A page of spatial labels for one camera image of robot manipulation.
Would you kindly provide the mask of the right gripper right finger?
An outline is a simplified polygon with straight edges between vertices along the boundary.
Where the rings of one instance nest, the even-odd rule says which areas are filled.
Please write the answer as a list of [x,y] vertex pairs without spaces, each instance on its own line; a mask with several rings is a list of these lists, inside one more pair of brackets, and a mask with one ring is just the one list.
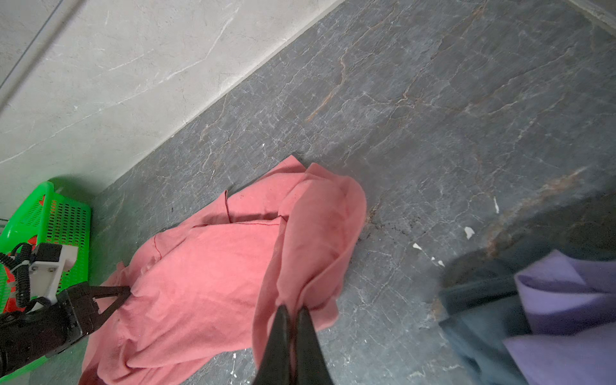
[[298,313],[295,337],[295,383],[297,385],[333,385],[327,370],[310,311],[304,306]]

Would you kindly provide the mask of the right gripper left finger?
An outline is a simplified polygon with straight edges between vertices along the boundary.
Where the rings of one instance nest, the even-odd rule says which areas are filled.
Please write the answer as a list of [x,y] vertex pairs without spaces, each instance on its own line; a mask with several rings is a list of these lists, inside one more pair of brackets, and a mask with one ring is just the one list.
[[287,307],[276,311],[264,356],[254,378],[254,385],[291,384],[291,320]]

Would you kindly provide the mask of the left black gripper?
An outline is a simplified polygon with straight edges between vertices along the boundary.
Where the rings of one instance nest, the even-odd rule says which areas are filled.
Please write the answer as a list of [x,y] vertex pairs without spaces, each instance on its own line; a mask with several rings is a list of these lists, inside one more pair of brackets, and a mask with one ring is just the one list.
[[99,330],[130,295],[127,286],[82,282],[57,294],[54,304],[1,317],[1,376],[58,354]]

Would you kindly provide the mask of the pink t-shirt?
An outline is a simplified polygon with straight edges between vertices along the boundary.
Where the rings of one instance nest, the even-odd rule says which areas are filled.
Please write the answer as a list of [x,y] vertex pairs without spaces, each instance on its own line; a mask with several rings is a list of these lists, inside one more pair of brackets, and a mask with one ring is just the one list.
[[279,306],[322,330],[366,221],[362,187],[288,157],[158,233],[107,280],[131,295],[88,341],[82,384],[180,384],[213,357],[261,362]]

